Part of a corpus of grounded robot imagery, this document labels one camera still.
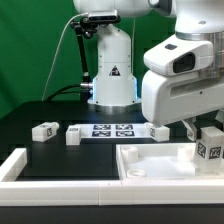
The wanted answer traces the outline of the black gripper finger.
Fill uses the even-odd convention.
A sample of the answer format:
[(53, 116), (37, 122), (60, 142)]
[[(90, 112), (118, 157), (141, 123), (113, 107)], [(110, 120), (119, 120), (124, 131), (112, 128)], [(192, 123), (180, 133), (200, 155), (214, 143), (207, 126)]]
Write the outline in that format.
[(187, 130), (187, 137), (191, 141), (196, 141), (199, 136), (200, 132), (199, 129), (196, 127), (196, 119), (195, 118), (187, 118), (182, 121), (183, 125)]
[(217, 112), (217, 115), (216, 115), (215, 119), (217, 121), (219, 121), (220, 123), (224, 124), (224, 109), (220, 109)]

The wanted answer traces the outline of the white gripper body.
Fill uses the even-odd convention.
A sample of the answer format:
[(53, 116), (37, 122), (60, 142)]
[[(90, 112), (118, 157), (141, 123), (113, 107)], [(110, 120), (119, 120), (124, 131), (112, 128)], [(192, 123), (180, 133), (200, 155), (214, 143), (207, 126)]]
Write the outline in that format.
[(166, 77), (148, 71), (142, 81), (142, 113), (156, 126), (224, 108), (224, 77), (200, 79), (197, 72)]

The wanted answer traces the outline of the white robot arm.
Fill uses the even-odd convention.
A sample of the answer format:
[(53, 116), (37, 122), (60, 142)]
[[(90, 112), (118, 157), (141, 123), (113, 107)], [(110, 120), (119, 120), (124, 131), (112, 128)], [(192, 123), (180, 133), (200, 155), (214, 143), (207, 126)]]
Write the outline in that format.
[(83, 25), (98, 30), (98, 74), (89, 101), (104, 111), (128, 106), (136, 95), (129, 64), (130, 38), (113, 23), (154, 10), (176, 18), (175, 34), (148, 50), (142, 80), (142, 113), (156, 126), (184, 123), (188, 138), (200, 130), (194, 118), (215, 111), (224, 127), (224, 0), (73, 0)]

